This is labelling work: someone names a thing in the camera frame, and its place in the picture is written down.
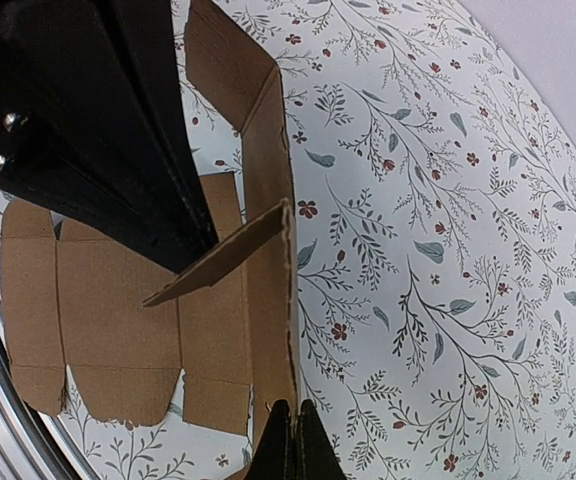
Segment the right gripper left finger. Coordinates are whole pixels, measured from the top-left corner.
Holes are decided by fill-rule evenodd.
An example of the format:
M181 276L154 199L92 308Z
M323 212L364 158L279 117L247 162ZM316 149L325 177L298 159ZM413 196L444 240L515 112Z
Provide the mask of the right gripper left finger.
M167 1L0 1L0 190L180 273L217 242Z

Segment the brown cardboard box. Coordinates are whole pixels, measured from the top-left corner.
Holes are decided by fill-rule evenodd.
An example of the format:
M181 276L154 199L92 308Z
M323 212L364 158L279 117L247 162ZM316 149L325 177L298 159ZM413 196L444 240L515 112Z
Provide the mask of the brown cardboard box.
M174 275L24 200L3 217L0 285L13 385L60 413L73 380L101 421L158 427L173 392L194 431L251 433L243 479L286 479L298 403L294 194L282 80L220 7L194 1L187 76L240 133L242 173L201 180L219 242ZM243 184L242 190L236 183Z

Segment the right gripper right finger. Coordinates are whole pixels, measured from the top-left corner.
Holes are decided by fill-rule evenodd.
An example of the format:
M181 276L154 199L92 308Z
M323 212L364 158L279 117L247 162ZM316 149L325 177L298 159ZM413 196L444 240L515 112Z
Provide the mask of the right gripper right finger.
M301 403L293 417L286 400L274 403L250 464L257 480L345 480L317 409Z

